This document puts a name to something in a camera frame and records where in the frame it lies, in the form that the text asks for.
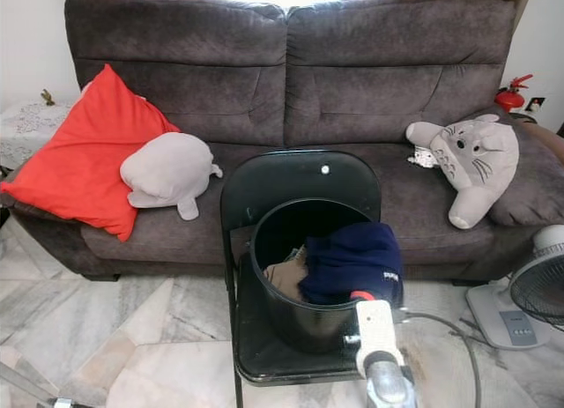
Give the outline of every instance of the sofa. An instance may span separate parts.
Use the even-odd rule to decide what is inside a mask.
[[[395,231],[407,278],[491,280],[531,253],[531,236],[564,223],[564,168],[494,105],[515,11],[504,0],[363,0],[283,10],[221,0],[67,0],[78,83],[110,63],[182,131],[205,140],[228,177],[281,148],[350,152],[373,168],[382,221]],[[516,176],[488,215],[459,230],[456,192],[440,169],[407,161],[411,122],[447,125],[496,113],[514,126]],[[121,243],[3,194],[19,223],[70,270],[221,274],[219,198],[211,179],[200,217],[144,209]],[[245,248],[251,231],[234,235]]]

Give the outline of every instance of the red pillow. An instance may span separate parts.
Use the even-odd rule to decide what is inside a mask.
[[[131,189],[122,181],[120,165],[150,140],[178,131],[106,64],[56,134],[12,183],[2,183],[2,191],[127,241],[137,209],[127,200]]]

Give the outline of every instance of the sofa backrest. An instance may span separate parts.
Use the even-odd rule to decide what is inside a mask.
[[[110,63],[126,85],[206,141],[282,145],[286,17],[220,0],[67,0],[78,82]]]
[[[503,0],[363,0],[290,12],[287,145],[400,142],[491,106],[515,16]]]

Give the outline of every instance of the black cable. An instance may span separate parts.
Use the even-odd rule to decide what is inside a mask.
[[[472,364],[472,371],[474,373],[474,385],[476,387],[476,400],[474,406],[476,408],[480,408],[482,405],[482,385],[479,380],[479,370],[478,370],[478,362],[476,361],[476,354],[470,345],[470,341],[468,340],[468,336],[466,333],[462,331],[458,326],[451,323],[448,320],[444,320],[437,315],[426,314],[426,313],[412,313],[407,312],[405,313],[406,318],[428,318],[430,320],[435,320],[436,322],[442,323],[446,326],[449,326],[452,330],[454,330],[461,338],[464,344],[466,345],[466,349],[468,350],[468,354],[470,355],[470,362]]]

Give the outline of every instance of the black trash bin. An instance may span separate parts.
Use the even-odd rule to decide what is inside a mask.
[[[324,237],[353,223],[370,218],[349,205],[328,199],[293,200],[271,210],[258,223],[251,241],[255,274],[263,285],[271,324],[289,345],[303,352],[338,349],[343,336],[355,332],[354,302],[316,305],[293,300],[264,276],[263,270],[283,262],[306,237]]]

